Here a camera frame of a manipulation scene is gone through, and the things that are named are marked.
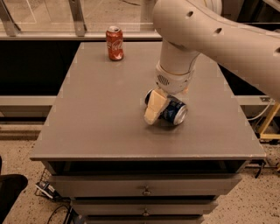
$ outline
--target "black chair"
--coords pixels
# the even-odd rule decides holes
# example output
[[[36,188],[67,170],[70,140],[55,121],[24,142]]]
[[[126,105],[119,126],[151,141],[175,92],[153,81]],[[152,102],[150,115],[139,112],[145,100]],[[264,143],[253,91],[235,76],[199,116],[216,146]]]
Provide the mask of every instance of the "black chair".
[[[0,174],[2,159],[0,157]],[[0,223],[3,223],[28,180],[20,174],[0,175]]]

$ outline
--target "white cable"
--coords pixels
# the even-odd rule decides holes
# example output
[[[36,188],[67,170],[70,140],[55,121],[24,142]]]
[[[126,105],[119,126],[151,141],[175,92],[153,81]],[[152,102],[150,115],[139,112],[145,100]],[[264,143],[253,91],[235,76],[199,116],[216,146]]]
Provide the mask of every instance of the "white cable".
[[[262,116],[262,115],[265,113],[265,111],[267,111],[267,109],[269,108],[269,106],[271,105],[272,102],[273,102],[273,100],[270,99],[269,104],[266,106],[266,108],[262,111],[261,114],[259,114],[258,116],[255,116],[255,117],[253,117],[253,118],[249,118],[249,119],[247,119],[247,120],[248,120],[248,121],[254,121],[255,119],[257,119],[257,118],[259,118],[260,116]]]

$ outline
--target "drawer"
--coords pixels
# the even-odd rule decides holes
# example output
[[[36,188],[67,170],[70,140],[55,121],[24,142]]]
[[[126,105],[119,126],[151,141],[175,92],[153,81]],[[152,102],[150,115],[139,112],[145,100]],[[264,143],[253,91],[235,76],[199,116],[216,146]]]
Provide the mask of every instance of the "drawer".
[[[153,217],[88,217],[87,224],[200,224],[202,216],[153,216]]]
[[[202,215],[210,214],[217,203],[188,199],[89,199],[73,200],[73,210],[81,215]]]
[[[62,197],[222,195],[241,180],[239,174],[52,176]]]

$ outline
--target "red soda can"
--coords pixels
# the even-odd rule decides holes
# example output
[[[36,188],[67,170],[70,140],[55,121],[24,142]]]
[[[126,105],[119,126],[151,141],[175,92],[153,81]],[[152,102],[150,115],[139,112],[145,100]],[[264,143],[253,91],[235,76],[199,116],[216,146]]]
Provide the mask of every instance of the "red soda can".
[[[123,32],[114,25],[111,25],[106,31],[106,41],[108,47],[108,56],[111,60],[123,59]]]

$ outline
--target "yellow wooden object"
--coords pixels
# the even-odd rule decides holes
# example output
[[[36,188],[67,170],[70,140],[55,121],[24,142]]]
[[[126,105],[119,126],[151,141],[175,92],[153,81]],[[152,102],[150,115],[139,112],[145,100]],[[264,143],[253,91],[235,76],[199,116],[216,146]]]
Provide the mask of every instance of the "yellow wooden object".
[[[280,134],[264,134],[265,130],[269,127],[273,117],[276,115],[277,111],[280,109],[280,103],[276,102],[264,120],[262,126],[258,129],[261,139],[280,139]]]

